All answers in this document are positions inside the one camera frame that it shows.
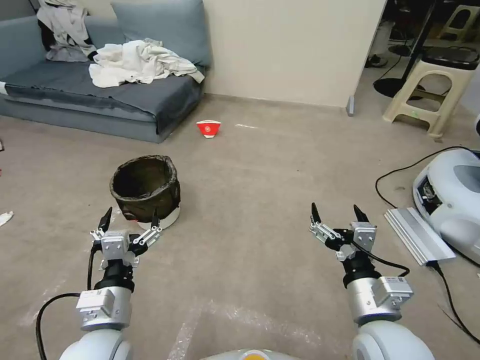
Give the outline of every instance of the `white label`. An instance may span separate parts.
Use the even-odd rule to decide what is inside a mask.
[[[8,95],[7,90],[5,89],[6,84],[7,83],[5,83],[3,81],[0,81],[0,94],[2,94],[2,95]]]

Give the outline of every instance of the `plastic stool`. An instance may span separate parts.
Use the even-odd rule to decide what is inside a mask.
[[[450,25],[454,21],[455,17],[458,15],[459,12],[461,11],[468,11],[469,16],[468,19],[466,20],[465,24],[463,25],[462,28],[456,28],[456,27],[451,27]],[[443,26],[441,29],[440,33],[438,34],[437,38],[441,39],[443,35],[445,34],[454,34],[456,35],[456,42],[462,42],[465,39],[465,36],[469,32],[470,28],[475,22],[475,19],[479,15],[480,12],[480,7],[478,6],[467,6],[467,5],[459,5],[453,14],[450,16],[446,24]]]
[[[475,56],[474,60],[466,61],[471,55]],[[431,48],[413,68],[405,84],[383,114],[383,119],[390,123],[393,123],[398,115],[420,119],[429,123],[429,136],[441,138],[450,115],[474,75],[478,59],[478,53],[471,49]],[[431,74],[442,75],[450,79],[451,88],[446,95],[417,88],[420,81]],[[438,101],[441,103],[440,108],[437,111],[430,111],[409,105],[407,101],[412,96]]]

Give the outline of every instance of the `gray sofa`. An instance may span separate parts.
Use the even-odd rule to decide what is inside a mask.
[[[116,19],[87,16],[85,26],[98,49],[126,41]],[[192,62],[205,74],[209,61]],[[98,88],[89,64],[45,60],[35,16],[0,21],[0,115],[161,143],[203,96],[190,76]]]

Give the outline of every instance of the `gray blanket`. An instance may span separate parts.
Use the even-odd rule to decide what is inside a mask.
[[[203,86],[190,76],[169,76],[151,84],[127,83],[99,88],[89,75],[90,62],[43,61],[1,80],[11,97],[50,99],[94,108],[142,111],[157,122],[157,133],[185,118],[203,95]]]

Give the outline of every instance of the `beige stool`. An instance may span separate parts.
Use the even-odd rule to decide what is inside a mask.
[[[456,28],[456,27],[450,27],[450,24],[452,21],[455,19],[455,17],[458,15],[459,12],[461,11],[468,11],[469,16],[467,21],[465,22],[465,25],[463,25],[462,28]],[[440,39],[443,35],[445,34],[454,34],[456,35],[456,42],[463,42],[465,39],[465,36],[469,32],[470,28],[475,22],[475,19],[479,15],[480,12],[480,7],[478,6],[467,6],[467,5],[459,5],[453,14],[450,16],[446,24],[443,26],[441,29],[440,33],[438,34],[437,38]]]
[[[407,115],[412,118],[426,121],[430,124],[428,135],[432,138],[441,138],[455,106],[465,88],[473,77],[475,69],[465,70],[454,67],[441,66],[420,60],[408,76],[405,84],[396,93],[390,105],[383,114],[383,119],[393,123],[398,115]],[[427,75],[443,75],[450,79],[451,88],[446,95],[438,95],[425,90],[417,89],[420,81]],[[429,111],[407,104],[411,96],[421,96],[441,103],[437,111]]]

